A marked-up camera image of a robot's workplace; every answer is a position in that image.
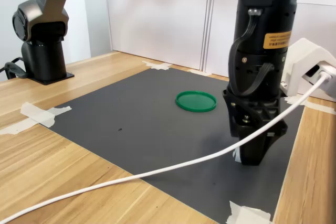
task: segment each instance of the black cable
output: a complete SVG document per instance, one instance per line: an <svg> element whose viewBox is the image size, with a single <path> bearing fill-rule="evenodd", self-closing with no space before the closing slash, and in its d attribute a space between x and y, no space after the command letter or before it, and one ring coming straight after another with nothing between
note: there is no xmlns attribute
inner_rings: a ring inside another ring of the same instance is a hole
<svg viewBox="0 0 336 224"><path fill-rule="evenodd" d="M230 80L230 88L232 90L232 93L236 96L245 97L255 92L261 85L265 76L269 72L274 70L274 66L272 64L264 63L263 66L260 68L258 75L254 79L252 85L244 92L240 92L240 90L238 89L237 81L236 81L237 80L236 79L236 69L235 69L235 62L236 62L238 47L240 46L242 42L244 42L245 40L251 37L254 30L256 29L258 20L259 20L259 16L250 15L248 25L247 25L245 32L243 33L241 37L236 39L231 46L231 50L229 54L229 80Z"/></svg>
<svg viewBox="0 0 336 224"><path fill-rule="evenodd" d="M15 58L14 60L12 60L11 62L12 62L12 63L16 63L16 62L18 62L19 60L23 61L23 58L22 58L22 57L17 57L17 58ZM0 73L3 72L3 71L5 71L5 67L0 68Z"/></svg>
<svg viewBox="0 0 336 224"><path fill-rule="evenodd" d="M8 80L16 78L17 76L22 79L28 78L28 73L26 73L21 67L15 64L19 60L23 61L23 58L18 57L11 62L7 62L5 66L0 69L0 73L5 71Z"/></svg>

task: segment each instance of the masking tape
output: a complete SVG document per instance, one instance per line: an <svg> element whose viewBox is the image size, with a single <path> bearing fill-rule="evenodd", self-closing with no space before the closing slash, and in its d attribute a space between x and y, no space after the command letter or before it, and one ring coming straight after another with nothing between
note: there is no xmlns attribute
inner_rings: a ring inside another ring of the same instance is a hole
<svg viewBox="0 0 336 224"><path fill-rule="evenodd" d="M11 134L16 135L25 131L34 125L40 123L45 127L51 127L55 123L55 116L61 115L71 110L71 107L65 108L51 108L47 111L42 110L28 102L25 102L21 107L21 114L29 117L21 122L15 123L7 128L0 130L0 135Z"/></svg>
<svg viewBox="0 0 336 224"><path fill-rule="evenodd" d="M241 207L230 201L232 215L226 221L226 224L272 224L270 222L271 214L260 209Z"/></svg>
<svg viewBox="0 0 336 224"><path fill-rule="evenodd" d="M169 67L172 65L172 64L169 64L169 63L162 63L162 64L154 64L154 63L150 63L150 62L147 62L147 61L142 61L143 63L146 63L146 66L147 67L151 67L151 69L156 69L156 70L168 70Z"/></svg>
<svg viewBox="0 0 336 224"><path fill-rule="evenodd" d="M33 119L35 122L40 123L45 127L51 127L55 123L55 115L28 102L25 102L22 105L21 114Z"/></svg>
<svg viewBox="0 0 336 224"><path fill-rule="evenodd" d="M285 101L287 101L288 104L294 104L301 98L301 96L302 95L298 94L295 97L286 97ZM309 102L308 100L302 102L301 105L304 105L314 110L319 110L325 113L336 115L336 111L333 108Z"/></svg>
<svg viewBox="0 0 336 224"><path fill-rule="evenodd" d="M202 71L195 70L195 69L191 69L191 70L189 70L189 72L199 74L200 76L210 76L210 75L212 75L212 73L206 73L206 72L202 72Z"/></svg>

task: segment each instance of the white wall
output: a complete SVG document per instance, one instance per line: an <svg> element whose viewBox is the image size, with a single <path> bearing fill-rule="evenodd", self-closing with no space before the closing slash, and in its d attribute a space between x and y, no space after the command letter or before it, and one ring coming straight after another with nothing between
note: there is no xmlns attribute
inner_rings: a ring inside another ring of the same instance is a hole
<svg viewBox="0 0 336 224"><path fill-rule="evenodd" d="M67 0L64 6L69 15L68 34L65 37L68 55L66 63L91 57L90 39L85 0Z"/></svg>
<svg viewBox="0 0 336 224"><path fill-rule="evenodd" d="M85 0L91 56L111 51L107 0Z"/></svg>
<svg viewBox="0 0 336 224"><path fill-rule="evenodd" d="M12 16L17 6L26 0L0 0L0 66L16 57L21 57L23 42L17 38L12 27ZM66 63L90 57L88 27L84 0L67 0L66 10L70 16L68 35L63 43ZM6 74L0 74L0 81Z"/></svg>

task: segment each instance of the green lid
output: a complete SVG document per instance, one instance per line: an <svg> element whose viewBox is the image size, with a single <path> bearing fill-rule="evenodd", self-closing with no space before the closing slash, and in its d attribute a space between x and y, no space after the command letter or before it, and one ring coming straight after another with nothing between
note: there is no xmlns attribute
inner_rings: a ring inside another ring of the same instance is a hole
<svg viewBox="0 0 336 224"><path fill-rule="evenodd" d="M207 112L216 108L216 98L202 91L184 91L177 95L176 104L184 110Z"/></svg>

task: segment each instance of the white device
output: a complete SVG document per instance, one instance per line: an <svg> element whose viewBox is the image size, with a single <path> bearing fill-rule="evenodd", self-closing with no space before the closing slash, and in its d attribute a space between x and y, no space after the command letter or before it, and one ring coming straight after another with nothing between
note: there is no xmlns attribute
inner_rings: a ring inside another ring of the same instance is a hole
<svg viewBox="0 0 336 224"><path fill-rule="evenodd" d="M288 48L280 87L287 96L296 96L304 85L304 80L315 84L322 71L328 73L332 79L320 87L325 94L319 90L312 96L336 101L335 57L326 49L302 38Z"/></svg>

